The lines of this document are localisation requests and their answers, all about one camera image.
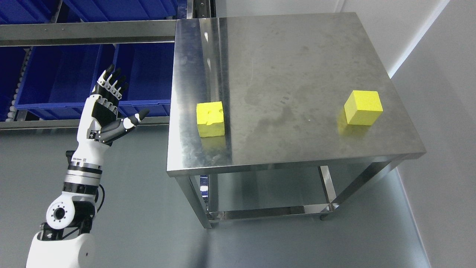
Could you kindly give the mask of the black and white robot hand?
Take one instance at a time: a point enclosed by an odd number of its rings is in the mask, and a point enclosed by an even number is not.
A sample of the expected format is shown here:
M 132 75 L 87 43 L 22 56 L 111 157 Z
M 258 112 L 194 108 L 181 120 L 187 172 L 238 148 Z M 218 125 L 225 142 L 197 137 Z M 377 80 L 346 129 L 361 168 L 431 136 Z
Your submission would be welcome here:
M 119 101 L 129 88 L 125 79 L 114 64 L 99 76 L 81 113 L 78 147 L 70 157 L 71 166 L 99 169 L 113 142 L 132 132 L 149 114 L 148 109 L 142 109 L 129 117 L 118 118 Z

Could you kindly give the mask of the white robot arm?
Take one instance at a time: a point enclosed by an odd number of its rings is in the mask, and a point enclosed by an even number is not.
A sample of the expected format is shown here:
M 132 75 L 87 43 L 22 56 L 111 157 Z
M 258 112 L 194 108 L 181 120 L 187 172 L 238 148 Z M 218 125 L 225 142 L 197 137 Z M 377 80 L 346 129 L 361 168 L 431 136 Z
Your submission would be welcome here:
M 85 163 L 67 151 L 68 168 L 61 195 L 47 208 L 45 222 L 34 235 L 27 268 L 88 268 L 96 255 L 92 225 L 105 195 L 102 167 Z

